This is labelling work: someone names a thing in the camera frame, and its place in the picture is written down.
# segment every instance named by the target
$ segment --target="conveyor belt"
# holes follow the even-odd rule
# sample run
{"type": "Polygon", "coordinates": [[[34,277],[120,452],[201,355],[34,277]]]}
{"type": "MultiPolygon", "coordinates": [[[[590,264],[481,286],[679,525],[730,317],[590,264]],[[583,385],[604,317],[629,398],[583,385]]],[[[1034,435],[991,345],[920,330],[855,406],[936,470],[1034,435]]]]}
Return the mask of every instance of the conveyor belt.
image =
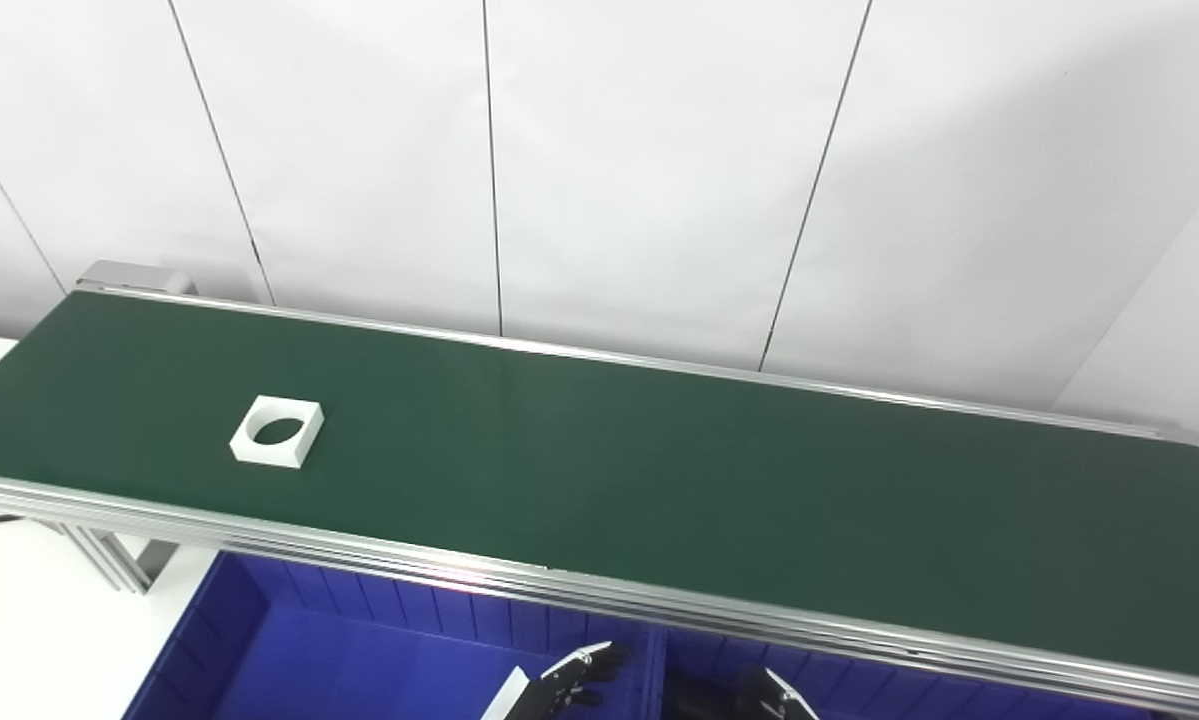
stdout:
{"type": "Polygon", "coordinates": [[[1153,430],[101,288],[0,363],[0,509],[1199,715],[1153,430]]]}

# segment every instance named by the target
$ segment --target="blue bin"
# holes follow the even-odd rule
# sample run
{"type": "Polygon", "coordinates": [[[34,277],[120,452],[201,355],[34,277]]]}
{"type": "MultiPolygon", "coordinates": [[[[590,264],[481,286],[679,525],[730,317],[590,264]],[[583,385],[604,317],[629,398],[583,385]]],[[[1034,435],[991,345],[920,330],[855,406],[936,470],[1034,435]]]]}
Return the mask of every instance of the blue bin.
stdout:
{"type": "Polygon", "coordinates": [[[221,553],[128,720],[477,720],[516,666],[631,647],[577,720],[653,719],[657,628],[429,585],[221,553]]]}
{"type": "Polygon", "coordinates": [[[665,629],[296,562],[221,553],[127,720],[477,720],[514,666],[589,643],[632,648],[601,707],[558,720],[658,720],[667,676],[730,689],[787,678],[824,720],[1151,720],[1138,708],[665,629]]]}

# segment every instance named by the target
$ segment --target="white square block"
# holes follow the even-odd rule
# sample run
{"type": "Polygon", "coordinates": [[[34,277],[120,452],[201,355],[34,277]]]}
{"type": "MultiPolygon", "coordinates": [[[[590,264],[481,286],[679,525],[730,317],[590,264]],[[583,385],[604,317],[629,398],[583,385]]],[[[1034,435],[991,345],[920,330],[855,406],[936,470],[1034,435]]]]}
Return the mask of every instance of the white square block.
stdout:
{"type": "Polygon", "coordinates": [[[234,459],[241,462],[276,465],[279,468],[301,468],[306,452],[315,442],[319,428],[324,424],[324,411],[319,404],[306,400],[293,400],[288,397],[259,395],[252,401],[252,407],[243,416],[239,429],[230,438],[230,450],[234,459]],[[301,420],[299,429],[290,438],[276,443],[257,442],[257,434],[275,420],[301,420]]]}

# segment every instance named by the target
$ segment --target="metal leg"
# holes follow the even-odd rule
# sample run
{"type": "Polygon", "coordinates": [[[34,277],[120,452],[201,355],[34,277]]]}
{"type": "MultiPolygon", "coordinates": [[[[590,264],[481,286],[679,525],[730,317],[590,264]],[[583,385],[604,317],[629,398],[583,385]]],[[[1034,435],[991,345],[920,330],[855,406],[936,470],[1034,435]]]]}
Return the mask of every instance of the metal leg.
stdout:
{"type": "Polygon", "coordinates": [[[128,549],[109,530],[83,528],[68,524],[47,525],[68,537],[116,591],[145,594],[150,585],[159,577],[173,552],[177,551],[175,543],[149,541],[141,555],[133,559],[128,549]]]}

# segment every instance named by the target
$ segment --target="white table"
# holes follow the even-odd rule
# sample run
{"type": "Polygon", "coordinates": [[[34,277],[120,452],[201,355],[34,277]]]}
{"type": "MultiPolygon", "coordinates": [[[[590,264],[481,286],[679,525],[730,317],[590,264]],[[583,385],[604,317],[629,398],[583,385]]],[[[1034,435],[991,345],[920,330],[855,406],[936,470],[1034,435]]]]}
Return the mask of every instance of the white table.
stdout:
{"type": "Polygon", "coordinates": [[[139,595],[43,525],[0,524],[0,719],[119,720],[215,556],[181,546],[139,595]]]}

